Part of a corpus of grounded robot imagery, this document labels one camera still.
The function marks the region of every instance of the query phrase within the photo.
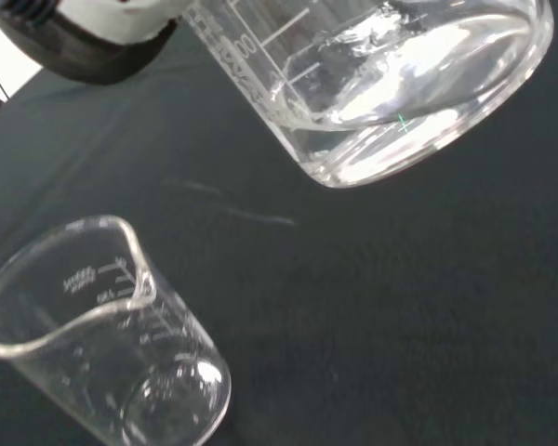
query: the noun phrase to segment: clear liquid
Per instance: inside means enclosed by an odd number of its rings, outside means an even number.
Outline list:
[[[272,88],[276,110],[291,127],[331,131],[456,107],[503,81],[531,38],[518,12],[436,17],[387,2],[318,34],[287,60],[296,81]]]
[[[420,17],[374,10],[288,60],[290,74],[318,67],[292,87],[275,86],[285,120],[268,124],[321,184],[386,177],[443,148],[516,91],[550,43],[548,19],[536,28],[519,13],[475,14],[426,30]]]
[[[332,188],[391,175],[467,132],[531,75],[553,30],[547,0],[198,0],[186,16],[291,156]]]

